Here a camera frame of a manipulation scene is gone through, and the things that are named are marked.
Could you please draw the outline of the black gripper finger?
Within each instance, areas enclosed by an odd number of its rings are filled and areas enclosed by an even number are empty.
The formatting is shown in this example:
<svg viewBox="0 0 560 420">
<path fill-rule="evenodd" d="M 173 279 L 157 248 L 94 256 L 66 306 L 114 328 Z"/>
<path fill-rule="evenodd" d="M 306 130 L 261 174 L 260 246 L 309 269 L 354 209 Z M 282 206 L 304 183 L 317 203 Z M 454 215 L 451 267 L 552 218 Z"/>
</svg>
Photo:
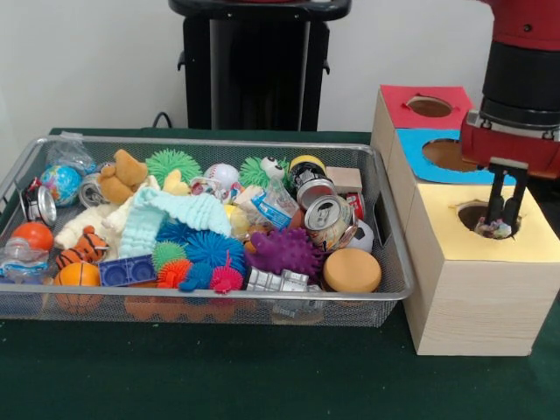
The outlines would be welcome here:
<svg viewBox="0 0 560 420">
<path fill-rule="evenodd" d="M 513 195 L 503 207 L 502 220 L 511 228 L 515 228 L 528 182 L 528 174 L 526 172 L 511 172 L 510 175 L 515 178 L 515 187 Z"/>
<path fill-rule="evenodd" d="M 485 223 L 492 224 L 501 218 L 503 208 L 501 191 L 504 184 L 504 170 L 501 167 L 488 167 L 487 169 L 493 174 L 493 183 L 486 207 Z"/>
</svg>

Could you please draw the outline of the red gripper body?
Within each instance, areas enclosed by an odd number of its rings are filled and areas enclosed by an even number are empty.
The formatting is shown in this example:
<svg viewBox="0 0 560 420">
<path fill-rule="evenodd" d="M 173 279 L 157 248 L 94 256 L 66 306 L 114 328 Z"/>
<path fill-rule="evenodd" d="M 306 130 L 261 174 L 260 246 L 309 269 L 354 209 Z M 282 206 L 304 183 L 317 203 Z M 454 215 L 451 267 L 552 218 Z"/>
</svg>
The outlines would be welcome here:
<svg viewBox="0 0 560 420">
<path fill-rule="evenodd" d="M 559 178 L 559 142 L 517 136 L 463 124 L 460 129 L 465 161 L 487 167 L 492 158 L 508 159 L 528 165 L 530 176 Z"/>
</svg>

